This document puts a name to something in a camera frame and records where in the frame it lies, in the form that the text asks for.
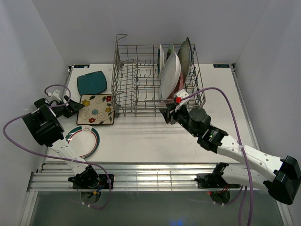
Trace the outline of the cream square flower plate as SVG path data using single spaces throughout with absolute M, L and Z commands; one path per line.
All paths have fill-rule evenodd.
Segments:
M 84 107 L 78 112 L 77 125 L 113 125 L 115 111 L 111 101 L 111 94 L 82 95 L 80 103 Z

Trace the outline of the pink dotted scalloped plate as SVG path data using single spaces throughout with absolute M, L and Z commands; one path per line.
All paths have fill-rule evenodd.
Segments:
M 167 99 L 173 99 L 174 98 L 174 95 L 183 89 L 183 86 L 184 86 L 184 77 L 183 77 L 183 73 L 181 72 L 180 73 L 180 77 L 179 77 L 179 80 L 176 84 L 176 87 L 174 88 L 173 92 L 168 96 Z

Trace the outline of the white oval platter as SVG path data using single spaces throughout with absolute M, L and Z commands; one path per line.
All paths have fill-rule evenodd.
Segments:
M 161 75 L 161 85 L 159 86 L 159 98 L 160 100 L 167 100 L 167 98 L 172 94 L 181 73 L 181 64 L 178 55 L 173 52 L 165 66 Z

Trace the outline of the speckled beige round plate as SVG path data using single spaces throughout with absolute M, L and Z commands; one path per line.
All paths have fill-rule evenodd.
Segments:
M 181 64 L 181 72 L 183 73 L 184 81 L 186 81 L 191 63 L 191 49 L 188 39 L 181 44 L 177 55 Z

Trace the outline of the mint green flower plate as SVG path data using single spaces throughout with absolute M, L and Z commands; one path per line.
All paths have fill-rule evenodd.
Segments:
M 173 44 L 170 44 L 169 47 L 168 47 L 168 51 L 167 51 L 167 54 L 166 54 L 166 59 L 168 60 L 168 58 L 171 56 L 172 53 L 175 52 L 175 48 L 174 48 L 174 45 Z

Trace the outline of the black square floral plate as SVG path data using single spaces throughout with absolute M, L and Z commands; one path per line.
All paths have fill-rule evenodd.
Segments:
M 193 65 L 193 48 L 192 48 L 189 37 L 186 37 L 186 41 L 188 42 L 188 45 L 190 48 L 190 67 L 192 67 L 192 65 Z

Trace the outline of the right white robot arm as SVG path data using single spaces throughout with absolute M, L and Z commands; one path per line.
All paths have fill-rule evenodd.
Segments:
M 199 188 L 250 188 L 267 191 L 275 200 L 291 205 L 301 185 L 298 161 L 263 153 L 248 145 L 242 146 L 226 131 L 211 124 L 211 117 L 203 108 L 188 111 L 186 106 L 167 104 L 159 110 L 167 124 L 178 123 L 207 151 L 227 156 L 244 164 L 237 167 L 228 163 L 216 164 L 212 173 L 197 175 Z

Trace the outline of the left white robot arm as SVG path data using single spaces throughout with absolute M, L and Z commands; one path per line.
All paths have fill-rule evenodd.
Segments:
M 63 135 L 64 129 L 58 117 L 69 118 L 84 107 L 83 104 L 69 100 L 56 100 L 57 105 L 41 98 L 34 102 L 37 110 L 22 117 L 33 138 L 40 145 L 54 150 L 67 163 L 73 172 L 68 180 L 81 188 L 95 188 L 99 185 L 100 177 L 92 167 L 76 151 L 74 151 Z

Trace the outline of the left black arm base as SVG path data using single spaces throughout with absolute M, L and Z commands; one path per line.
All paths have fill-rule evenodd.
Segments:
M 109 189 L 109 180 L 105 174 L 99 174 L 97 177 L 79 179 L 69 177 L 68 181 L 72 183 L 73 189 Z

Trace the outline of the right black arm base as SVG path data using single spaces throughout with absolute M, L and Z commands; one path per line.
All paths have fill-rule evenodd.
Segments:
M 194 180 L 198 184 L 198 188 L 224 188 L 227 183 L 216 174 L 197 174 Z

